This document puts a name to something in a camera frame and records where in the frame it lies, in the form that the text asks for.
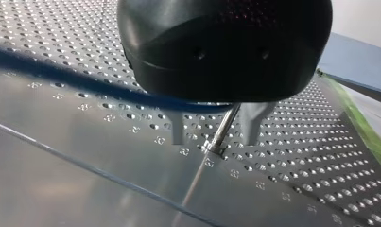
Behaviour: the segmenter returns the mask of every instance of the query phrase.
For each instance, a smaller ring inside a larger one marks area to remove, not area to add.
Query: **green edge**
[[[379,137],[378,134],[372,129],[364,115],[356,107],[346,91],[336,81],[329,78],[327,75],[323,76],[325,76],[332,87],[338,92],[341,104],[344,106],[346,114],[351,119],[353,125],[357,129],[358,134],[363,139],[367,148],[372,152],[376,160],[381,164],[381,137]]]

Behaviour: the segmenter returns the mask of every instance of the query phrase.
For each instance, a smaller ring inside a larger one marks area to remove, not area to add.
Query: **black robot head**
[[[276,101],[311,80],[332,25],[330,0],[121,0],[122,45],[151,94]]]

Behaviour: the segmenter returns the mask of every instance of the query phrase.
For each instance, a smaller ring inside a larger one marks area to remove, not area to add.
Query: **perforated metal sheet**
[[[141,91],[116,3],[0,0],[0,49]],[[158,109],[0,69],[1,124],[196,216],[225,226],[381,225],[381,167],[324,81],[280,102],[255,147],[241,144],[236,119],[227,161],[199,149],[222,115],[185,113],[186,145],[172,146]]]

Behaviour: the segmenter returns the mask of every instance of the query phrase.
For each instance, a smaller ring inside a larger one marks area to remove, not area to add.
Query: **blue surface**
[[[381,92],[381,48],[331,34],[319,68],[332,76]]]

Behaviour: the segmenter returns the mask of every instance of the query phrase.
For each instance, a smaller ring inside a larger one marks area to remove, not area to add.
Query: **metal rod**
[[[220,146],[222,145],[222,142],[225,139],[226,133],[231,127],[231,124],[234,121],[234,118],[236,117],[237,112],[240,109],[240,106],[241,106],[241,103],[235,103],[234,107],[228,112],[226,112],[222,122],[219,125],[219,128],[216,131],[216,135],[211,141],[211,144],[208,145],[208,151],[213,152],[215,154],[219,154],[219,155],[222,154],[222,149]]]

